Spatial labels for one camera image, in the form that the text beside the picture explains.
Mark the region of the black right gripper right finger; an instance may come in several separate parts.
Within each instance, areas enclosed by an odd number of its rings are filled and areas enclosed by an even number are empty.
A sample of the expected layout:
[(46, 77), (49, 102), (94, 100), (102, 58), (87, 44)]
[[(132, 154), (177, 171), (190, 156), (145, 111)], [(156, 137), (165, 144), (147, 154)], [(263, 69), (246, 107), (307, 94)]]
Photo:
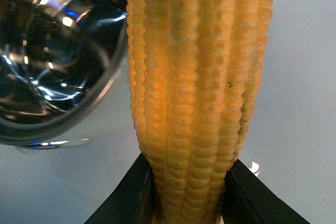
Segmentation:
[(226, 175), (223, 219), (224, 223), (308, 223), (239, 160)]

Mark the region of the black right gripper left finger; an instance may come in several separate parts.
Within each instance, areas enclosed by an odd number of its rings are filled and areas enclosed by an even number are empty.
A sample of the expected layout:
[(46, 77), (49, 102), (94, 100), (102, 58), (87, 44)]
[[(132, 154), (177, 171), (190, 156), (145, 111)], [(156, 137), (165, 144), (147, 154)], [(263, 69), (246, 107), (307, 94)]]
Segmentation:
[(152, 169), (140, 154), (112, 194), (88, 218), (88, 224), (145, 224), (153, 219)]

